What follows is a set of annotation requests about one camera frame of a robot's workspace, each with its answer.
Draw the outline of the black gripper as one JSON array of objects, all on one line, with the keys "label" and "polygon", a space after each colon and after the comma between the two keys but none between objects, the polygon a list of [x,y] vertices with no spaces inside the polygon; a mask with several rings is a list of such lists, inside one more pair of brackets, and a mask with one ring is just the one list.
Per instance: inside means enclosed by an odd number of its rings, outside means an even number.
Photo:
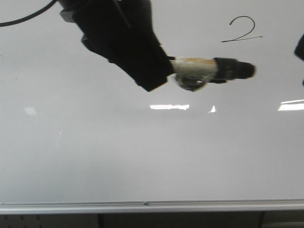
[{"label": "black gripper", "polygon": [[172,64],[154,34],[149,0],[61,0],[61,17],[82,31],[81,42],[150,92],[167,82]]}]

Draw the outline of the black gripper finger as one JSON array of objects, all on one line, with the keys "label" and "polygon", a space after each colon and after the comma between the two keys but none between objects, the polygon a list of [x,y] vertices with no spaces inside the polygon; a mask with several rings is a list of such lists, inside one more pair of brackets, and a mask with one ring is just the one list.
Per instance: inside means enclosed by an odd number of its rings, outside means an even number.
[{"label": "black gripper finger", "polygon": [[295,50],[294,50],[294,54],[302,61],[304,61],[304,35],[301,36],[301,38],[299,39]]}]

